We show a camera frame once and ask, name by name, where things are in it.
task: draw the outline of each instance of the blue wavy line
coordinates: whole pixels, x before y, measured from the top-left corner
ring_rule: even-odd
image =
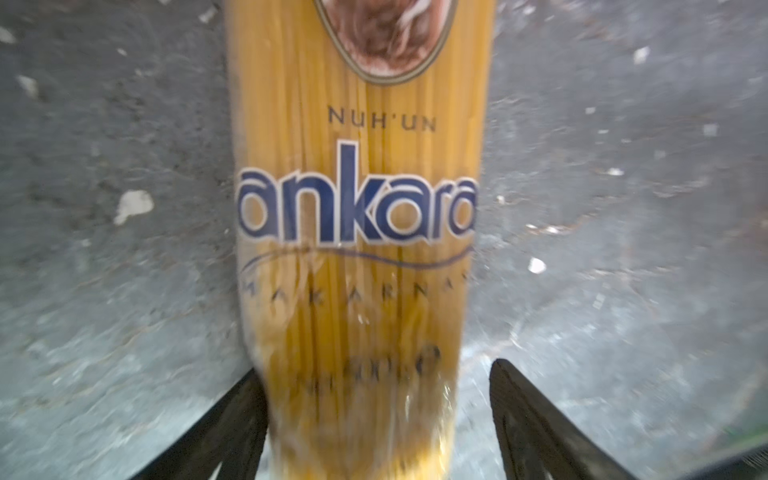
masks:
[[[261,255],[257,255],[254,258],[250,259],[248,263],[246,263],[243,266],[243,268],[240,270],[240,274],[242,275],[243,273],[245,273],[246,270],[248,270],[252,266],[256,266],[258,263],[262,263],[264,261],[269,261],[269,260],[275,260],[278,257],[282,257],[285,255],[293,255],[295,253],[310,253],[310,252],[329,253],[332,255],[339,255],[340,257],[363,258],[365,260],[372,260],[374,262],[385,263],[387,265],[397,266],[399,268],[410,268],[414,270],[434,270],[437,268],[443,268],[444,266],[448,266],[453,263],[456,263],[462,258],[472,253],[473,251],[475,251],[475,248],[472,245],[470,245],[466,247],[464,250],[462,250],[461,252],[454,255],[453,257],[448,257],[444,260],[440,260],[439,262],[420,263],[420,262],[401,262],[399,260],[392,260],[390,258],[379,257],[378,255],[374,255],[372,253],[359,252],[357,250],[349,250],[346,248],[304,247],[304,248],[294,248],[292,250],[276,250],[273,252],[262,253]]]

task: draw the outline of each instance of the oval gold border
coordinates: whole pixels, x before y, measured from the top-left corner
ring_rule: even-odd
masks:
[[[438,55],[440,55],[440,51],[445,46],[445,42],[448,41],[448,36],[451,33],[451,27],[453,26],[453,17],[456,13],[456,6],[458,5],[460,0],[451,0],[451,7],[448,10],[448,15],[445,17],[445,25],[443,25],[442,32],[440,32],[440,37],[438,38],[437,44],[432,49],[432,52],[425,58],[421,64],[419,64],[418,67],[414,68],[413,70],[409,71],[408,73],[398,75],[395,77],[382,77],[378,75],[371,75],[370,73],[365,72],[360,68],[360,66],[357,65],[357,62],[355,62],[355,59],[352,58],[352,55],[344,48],[344,45],[341,45],[341,41],[339,40],[338,35],[333,30],[333,26],[330,23],[330,20],[328,19],[328,13],[326,12],[326,7],[323,5],[323,0],[315,0],[315,8],[317,9],[318,14],[320,15],[320,19],[323,21],[323,25],[326,28],[326,32],[328,33],[328,36],[331,37],[331,41],[333,41],[333,44],[336,46],[336,50],[339,51],[342,58],[344,58],[344,62],[363,80],[377,85],[398,85],[402,83],[406,83],[407,81],[413,80],[414,78],[418,77],[424,71],[432,66],[432,63],[435,61]]]

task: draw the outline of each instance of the gray marble surface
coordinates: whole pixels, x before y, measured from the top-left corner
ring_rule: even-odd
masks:
[[[249,368],[209,6],[0,5],[4,478],[128,478]],[[766,45],[762,0],[499,2],[454,480],[502,478],[499,356],[640,478],[768,431]]]

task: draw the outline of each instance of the dry pasta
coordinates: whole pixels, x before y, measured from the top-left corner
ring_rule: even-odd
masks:
[[[493,0],[229,0],[243,331],[277,478],[441,478]]]

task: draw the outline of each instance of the brown image in oval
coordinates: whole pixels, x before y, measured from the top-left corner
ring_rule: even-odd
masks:
[[[326,26],[364,76],[420,73],[445,40],[456,0],[317,0]]]

